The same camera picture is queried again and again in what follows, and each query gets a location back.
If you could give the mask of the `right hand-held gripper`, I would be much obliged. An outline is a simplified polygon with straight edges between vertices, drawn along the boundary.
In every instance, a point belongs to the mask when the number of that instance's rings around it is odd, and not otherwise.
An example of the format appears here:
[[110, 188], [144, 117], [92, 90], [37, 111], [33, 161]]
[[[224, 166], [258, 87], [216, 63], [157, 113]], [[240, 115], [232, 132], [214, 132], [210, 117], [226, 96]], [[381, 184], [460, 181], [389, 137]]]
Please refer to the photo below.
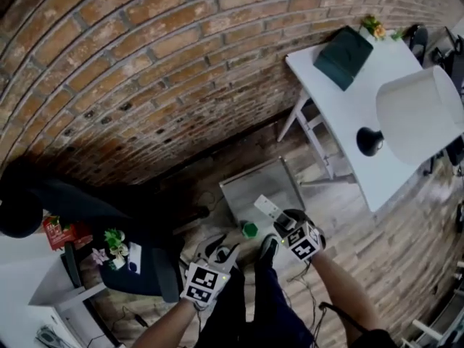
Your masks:
[[305, 262], [326, 247], [326, 239], [321, 229], [308, 218], [302, 210], [285, 210], [284, 213], [293, 219], [293, 227], [289, 224], [274, 222], [273, 227], [281, 237], [281, 243], [300, 261]]

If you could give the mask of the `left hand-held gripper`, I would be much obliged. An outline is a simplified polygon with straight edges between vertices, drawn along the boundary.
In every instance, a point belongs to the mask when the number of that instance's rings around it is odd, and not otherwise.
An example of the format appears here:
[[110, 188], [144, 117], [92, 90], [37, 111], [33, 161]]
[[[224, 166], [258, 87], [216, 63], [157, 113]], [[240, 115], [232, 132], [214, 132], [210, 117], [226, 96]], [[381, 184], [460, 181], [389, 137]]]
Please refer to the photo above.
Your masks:
[[[218, 234], [200, 242], [196, 256], [186, 271], [186, 282], [181, 298], [195, 304], [211, 304], [231, 278], [230, 271], [237, 268], [240, 244], [230, 249], [221, 245], [227, 234]], [[218, 261], [211, 255], [218, 248]]]

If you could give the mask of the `white remote control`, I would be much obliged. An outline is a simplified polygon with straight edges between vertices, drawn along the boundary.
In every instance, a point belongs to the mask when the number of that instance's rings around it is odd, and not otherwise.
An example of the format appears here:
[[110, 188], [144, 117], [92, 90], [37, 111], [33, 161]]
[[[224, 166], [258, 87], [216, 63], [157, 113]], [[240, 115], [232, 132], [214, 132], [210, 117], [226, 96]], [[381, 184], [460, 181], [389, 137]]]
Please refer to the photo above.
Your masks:
[[273, 221], [277, 221], [282, 211], [274, 203], [272, 203], [266, 196], [260, 195], [257, 200], [254, 202], [254, 206], [262, 212], [264, 215], [268, 216]]

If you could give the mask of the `white table lamp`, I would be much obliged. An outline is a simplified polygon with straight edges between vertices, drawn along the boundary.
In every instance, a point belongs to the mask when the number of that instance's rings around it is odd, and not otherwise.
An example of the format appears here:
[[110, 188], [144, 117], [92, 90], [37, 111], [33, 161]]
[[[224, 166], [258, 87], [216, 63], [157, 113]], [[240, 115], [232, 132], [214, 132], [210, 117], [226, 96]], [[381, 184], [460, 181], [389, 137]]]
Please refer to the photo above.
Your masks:
[[374, 156], [386, 144], [407, 165], [420, 165], [464, 134], [464, 105], [438, 65], [383, 84], [376, 95], [380, 129], [363, 127], [358, 149]]

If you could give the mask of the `person's right forearm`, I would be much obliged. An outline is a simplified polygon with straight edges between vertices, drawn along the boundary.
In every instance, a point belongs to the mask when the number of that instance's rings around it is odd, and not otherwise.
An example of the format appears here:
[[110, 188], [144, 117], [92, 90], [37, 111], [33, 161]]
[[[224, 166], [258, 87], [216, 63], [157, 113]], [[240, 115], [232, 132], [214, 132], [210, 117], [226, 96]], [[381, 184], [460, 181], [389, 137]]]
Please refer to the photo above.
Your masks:
[[368, 331], [382, 328], [374, 304], [364, 288], [346, 270], [324, 252], [315, 254], [312, 257], [312, 264], [335, 308], [343, 311]]

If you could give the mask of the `person's left forearm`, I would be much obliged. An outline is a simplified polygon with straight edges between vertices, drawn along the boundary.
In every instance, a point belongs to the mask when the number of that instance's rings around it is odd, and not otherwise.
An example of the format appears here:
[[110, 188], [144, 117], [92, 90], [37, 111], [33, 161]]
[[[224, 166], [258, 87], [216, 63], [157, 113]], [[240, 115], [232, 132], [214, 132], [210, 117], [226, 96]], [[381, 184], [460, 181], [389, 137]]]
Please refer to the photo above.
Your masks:
[[178, 348], [196, 315], [194, 303], [181, 299], [135, 341], [131, 348]]

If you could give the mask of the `person's right shoe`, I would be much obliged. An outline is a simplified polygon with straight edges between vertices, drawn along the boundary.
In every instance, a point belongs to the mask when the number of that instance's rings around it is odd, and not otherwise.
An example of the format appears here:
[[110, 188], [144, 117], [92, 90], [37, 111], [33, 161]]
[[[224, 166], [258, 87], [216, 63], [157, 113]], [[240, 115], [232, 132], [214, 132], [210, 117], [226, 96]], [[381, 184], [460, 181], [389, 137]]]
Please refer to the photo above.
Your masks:
[[258, 263], [264, 266], [272, 267], [275, 256], [279, 250], [280, 241], [274, 233], [268, 234], [262, 241]]

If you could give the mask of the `small grey side table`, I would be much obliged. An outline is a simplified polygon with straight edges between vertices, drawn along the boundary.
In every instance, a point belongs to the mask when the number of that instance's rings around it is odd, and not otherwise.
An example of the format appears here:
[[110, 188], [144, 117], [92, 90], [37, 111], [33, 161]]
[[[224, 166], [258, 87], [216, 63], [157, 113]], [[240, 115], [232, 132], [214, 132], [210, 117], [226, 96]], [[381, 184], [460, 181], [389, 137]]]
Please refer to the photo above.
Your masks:
[[237, 225], [251, 222], [258, 228], [271, 224], [254, 202], [266, 196], [279, 208], [305, 211], [297, 181], [283, 157], [269, 160], [219, 183]]

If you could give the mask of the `black low table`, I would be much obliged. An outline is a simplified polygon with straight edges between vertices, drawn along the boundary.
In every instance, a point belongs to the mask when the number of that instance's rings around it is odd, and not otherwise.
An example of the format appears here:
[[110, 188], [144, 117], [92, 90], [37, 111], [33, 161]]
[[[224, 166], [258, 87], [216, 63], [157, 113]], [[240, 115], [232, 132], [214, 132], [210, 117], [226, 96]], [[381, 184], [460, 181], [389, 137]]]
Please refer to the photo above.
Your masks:
[[179, 265], [185, 241], [172, 234], [155, 234], [150, 230], [124, 228], [126, 243], [141, 246], [137, 270], [125, 264], [116, 270], [107, 263], [99, 266], [104, 285], [128, 294], [162, 297], [177, 302], [183, 288]]

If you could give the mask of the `person's legs in dark trousers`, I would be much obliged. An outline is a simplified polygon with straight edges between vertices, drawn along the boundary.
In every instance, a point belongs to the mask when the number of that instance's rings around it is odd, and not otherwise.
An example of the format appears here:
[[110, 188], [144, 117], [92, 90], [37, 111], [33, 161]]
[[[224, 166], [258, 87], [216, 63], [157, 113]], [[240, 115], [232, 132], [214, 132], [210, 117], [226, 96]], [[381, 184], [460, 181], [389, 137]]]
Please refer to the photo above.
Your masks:
[[254, 320], [245, 319], [244, 274], [233, 268], [194, 348], [311, 348], [314, 337], [287, 305], [270, 264], [257, 262]]

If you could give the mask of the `white phone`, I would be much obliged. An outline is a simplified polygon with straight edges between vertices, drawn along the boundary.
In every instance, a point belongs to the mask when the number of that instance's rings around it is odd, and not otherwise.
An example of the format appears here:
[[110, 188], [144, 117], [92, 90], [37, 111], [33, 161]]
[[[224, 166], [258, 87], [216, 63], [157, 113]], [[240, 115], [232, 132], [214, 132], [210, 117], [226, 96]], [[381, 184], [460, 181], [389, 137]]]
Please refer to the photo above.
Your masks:
[[136, 243], [130, 242], [128, 247], [128, 269], [129, 271], [141, 273], [141, 255], [142, 247]]

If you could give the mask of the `green plant in white pot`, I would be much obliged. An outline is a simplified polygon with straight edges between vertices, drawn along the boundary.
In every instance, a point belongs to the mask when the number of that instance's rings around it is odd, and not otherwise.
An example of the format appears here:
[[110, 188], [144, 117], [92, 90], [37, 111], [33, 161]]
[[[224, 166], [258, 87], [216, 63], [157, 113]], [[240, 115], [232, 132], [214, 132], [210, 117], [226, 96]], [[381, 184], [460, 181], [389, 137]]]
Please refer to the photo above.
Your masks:
[[110, 267], [113, 270], [119, 270], [126, 263], [128, 258], [128, 246], [124, 243], [125, 234], [115, 228], [108, 229], [104, 232], [104, 240], [109, 247], [109, 253], [113, 256]]

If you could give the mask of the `white square table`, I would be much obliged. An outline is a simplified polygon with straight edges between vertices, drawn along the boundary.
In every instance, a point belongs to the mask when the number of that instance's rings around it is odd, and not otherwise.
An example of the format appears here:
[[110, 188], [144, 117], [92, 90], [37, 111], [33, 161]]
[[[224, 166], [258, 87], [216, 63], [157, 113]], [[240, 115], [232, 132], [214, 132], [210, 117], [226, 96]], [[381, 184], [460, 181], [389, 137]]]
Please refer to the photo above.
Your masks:
[[357, 132], [363, 127], [374, 131], [380, 129], [376, 95], [383, 84], [427, 68], [419, 64], [403, 41], [363, 38], [373, 45], [373, 51], [346, 91], [314, 66], [317, 55], [328, 42], [286, 55], [286, 64], [302, 85], [299, 100], [287, 123], [297, 121], [313, 146], [319, 144], [314, 127], [324, 124], [350, 167], [351, 172], [344, 176], [344, 180], [355, 182], [368, 208], [376, 211], [422, 163], [407, 165], [401, 162], [386, 144], [374, 156], [367, 157], [358, 149]]

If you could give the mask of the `black flat bar device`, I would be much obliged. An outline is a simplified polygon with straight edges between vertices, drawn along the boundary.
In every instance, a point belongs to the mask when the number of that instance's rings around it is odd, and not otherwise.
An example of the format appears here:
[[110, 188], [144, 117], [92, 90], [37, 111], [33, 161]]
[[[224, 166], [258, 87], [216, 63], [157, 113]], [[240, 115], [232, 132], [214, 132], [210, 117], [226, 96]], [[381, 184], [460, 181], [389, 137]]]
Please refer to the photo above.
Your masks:
[[73, 242], [67, 241], [65, 243], [65, 263], [68, 275], [75, 288], [79, 288], [83, 285], [80, 275], [80, 262], [77, 258], [77, 253]]

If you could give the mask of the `black sofa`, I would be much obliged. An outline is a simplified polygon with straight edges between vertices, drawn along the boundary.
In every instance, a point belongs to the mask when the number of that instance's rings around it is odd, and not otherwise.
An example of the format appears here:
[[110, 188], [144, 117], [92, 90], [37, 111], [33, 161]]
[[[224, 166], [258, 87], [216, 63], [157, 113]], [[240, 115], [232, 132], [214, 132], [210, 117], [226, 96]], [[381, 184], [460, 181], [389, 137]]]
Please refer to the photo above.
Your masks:
[[20, 157], [0, 174], [0, 233], [17, 239], [31, 235], [43, 211], [71, 223], [115, 217], [173, 230], [182, 220], [171, 203], [144, 184], [92, 186]]

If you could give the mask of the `red box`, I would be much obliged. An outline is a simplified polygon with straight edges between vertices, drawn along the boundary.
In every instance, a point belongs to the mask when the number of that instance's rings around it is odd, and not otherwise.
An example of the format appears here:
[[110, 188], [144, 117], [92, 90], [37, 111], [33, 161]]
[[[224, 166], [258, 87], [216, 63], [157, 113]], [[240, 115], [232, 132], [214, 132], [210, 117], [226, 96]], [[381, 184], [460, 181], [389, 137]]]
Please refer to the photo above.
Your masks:
[[60, 216], [45, 217], [42, 226], [54, 251], [63, 249], [67, 242], [74, 243], [75, 248], [80, 249], [93, 239], [91, 229], [85, 223], [69, 223]]

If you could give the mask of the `black rectangular box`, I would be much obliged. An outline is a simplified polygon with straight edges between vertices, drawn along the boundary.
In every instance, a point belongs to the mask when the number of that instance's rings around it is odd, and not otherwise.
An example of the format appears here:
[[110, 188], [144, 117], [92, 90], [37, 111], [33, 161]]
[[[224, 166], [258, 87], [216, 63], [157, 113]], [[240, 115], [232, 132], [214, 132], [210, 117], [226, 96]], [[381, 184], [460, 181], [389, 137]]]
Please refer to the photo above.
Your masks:
[[371, 43], [350, 26], [345, 26], [320, 51], [314, 66], [346, 91], [372, 51]]

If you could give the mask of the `white metal rack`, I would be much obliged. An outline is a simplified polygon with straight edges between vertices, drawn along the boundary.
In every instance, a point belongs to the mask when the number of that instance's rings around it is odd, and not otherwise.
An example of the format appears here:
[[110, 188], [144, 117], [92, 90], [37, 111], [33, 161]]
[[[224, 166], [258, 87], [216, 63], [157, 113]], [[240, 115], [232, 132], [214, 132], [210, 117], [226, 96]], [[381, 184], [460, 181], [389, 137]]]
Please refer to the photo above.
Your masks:
[[464, 348], [464, 260], [454, 273], [458, 284], [451, 299], [430, 324], [413, 320], [421, 334], [416, 340], [402, 338], [400, 348]]

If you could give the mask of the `white cabinet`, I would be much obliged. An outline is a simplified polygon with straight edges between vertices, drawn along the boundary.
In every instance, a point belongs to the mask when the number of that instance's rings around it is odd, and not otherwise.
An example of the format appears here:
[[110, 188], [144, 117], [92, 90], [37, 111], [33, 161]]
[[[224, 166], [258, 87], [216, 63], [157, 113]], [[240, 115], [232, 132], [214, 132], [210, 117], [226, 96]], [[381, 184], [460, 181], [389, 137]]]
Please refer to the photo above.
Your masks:
[[89, 310], [102, 283], [73, 283], [61, 253], [43, 233], [0, 236], [0, 342], [6, 348], [46, 348], [37, 338], [50, 329], [65, 348], [125, 348]]

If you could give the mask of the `orange flower bouquet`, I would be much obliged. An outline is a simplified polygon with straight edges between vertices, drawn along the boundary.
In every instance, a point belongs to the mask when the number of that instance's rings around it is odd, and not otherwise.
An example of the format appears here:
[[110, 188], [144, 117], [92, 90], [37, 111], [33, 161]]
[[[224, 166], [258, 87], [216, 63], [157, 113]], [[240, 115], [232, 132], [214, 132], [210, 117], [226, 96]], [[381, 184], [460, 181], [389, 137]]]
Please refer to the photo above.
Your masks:
[[373, 15], [366, 15], [361, 25], [371, 34], [376, 40], [384, 40], [386, 37], [386, 30], [382, 23]]

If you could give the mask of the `black folding chair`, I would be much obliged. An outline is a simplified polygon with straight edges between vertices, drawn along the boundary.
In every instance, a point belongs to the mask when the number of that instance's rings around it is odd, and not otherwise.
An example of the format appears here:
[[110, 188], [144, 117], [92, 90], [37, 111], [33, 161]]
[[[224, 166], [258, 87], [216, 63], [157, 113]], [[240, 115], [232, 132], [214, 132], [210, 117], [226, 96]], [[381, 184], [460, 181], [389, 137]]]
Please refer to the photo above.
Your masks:
[[413, 25], [409, 29], [409, 49], [420, 65], [423, 65], [428, 46], [428, 30], [423, 25]]

